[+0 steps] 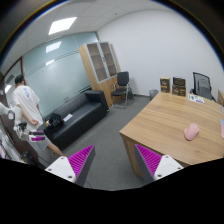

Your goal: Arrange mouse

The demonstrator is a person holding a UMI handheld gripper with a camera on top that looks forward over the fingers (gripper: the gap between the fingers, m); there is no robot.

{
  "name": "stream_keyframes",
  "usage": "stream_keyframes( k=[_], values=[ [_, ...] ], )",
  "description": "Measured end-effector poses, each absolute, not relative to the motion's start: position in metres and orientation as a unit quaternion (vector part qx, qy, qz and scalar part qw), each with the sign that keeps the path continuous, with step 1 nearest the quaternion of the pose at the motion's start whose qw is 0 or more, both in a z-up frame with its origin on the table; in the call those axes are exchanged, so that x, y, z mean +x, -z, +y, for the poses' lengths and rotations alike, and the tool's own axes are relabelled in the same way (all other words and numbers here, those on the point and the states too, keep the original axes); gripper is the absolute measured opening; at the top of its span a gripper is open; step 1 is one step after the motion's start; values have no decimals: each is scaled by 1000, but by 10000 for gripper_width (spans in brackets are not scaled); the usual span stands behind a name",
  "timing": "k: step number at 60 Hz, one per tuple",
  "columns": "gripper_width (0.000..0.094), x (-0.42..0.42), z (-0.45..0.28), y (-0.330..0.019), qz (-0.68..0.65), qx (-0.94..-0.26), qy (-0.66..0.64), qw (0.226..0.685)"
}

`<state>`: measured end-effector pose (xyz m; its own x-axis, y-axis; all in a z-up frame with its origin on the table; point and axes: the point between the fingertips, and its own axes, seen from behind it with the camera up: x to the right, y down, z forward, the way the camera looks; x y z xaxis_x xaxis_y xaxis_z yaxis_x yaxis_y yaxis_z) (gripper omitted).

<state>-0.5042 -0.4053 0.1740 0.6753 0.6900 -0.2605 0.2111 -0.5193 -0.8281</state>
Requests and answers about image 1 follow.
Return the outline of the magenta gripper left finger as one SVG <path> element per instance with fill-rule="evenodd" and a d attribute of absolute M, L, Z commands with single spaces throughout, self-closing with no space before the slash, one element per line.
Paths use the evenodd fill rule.
<path fill-rule="evenodd" d="M 46 171 L 83 187 L 94 157 L 95 146 L 91 145 L 69 157 L 59 157 Z"/>

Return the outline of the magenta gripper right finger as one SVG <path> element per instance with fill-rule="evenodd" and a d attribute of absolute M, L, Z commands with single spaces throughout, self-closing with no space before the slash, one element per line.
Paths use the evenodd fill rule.
<path fill-rule="evenodd" d="M 171 156 L 161 156 L 138 144 L 135 145 L 134 154 L 146 184 L 183 169 Z"/>

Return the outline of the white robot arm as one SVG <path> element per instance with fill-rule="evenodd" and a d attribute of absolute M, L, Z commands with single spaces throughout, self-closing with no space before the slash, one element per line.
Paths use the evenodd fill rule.
<path fill-rule="evenodd" d="M 14 131 L 20 140 L 34 143 L 45 140 L 45 135 L 42 131 L 32 132 L 27 128 L 27 123 L 22 122 L 20 107 L 7 108 L 0 102 L 0 115 L 6 115 L 14 123 Z M 171 156 L 160 156 L 138 144 L 134 145 L 134 155 L 146 184 L 182 169 L 182 166 Z M 46 168 L 46 171 L 76 185 L 84 186 L 94 156 L 95 146 L 91 145 L 68 158 L 64 156 L 59 157 Z"/>

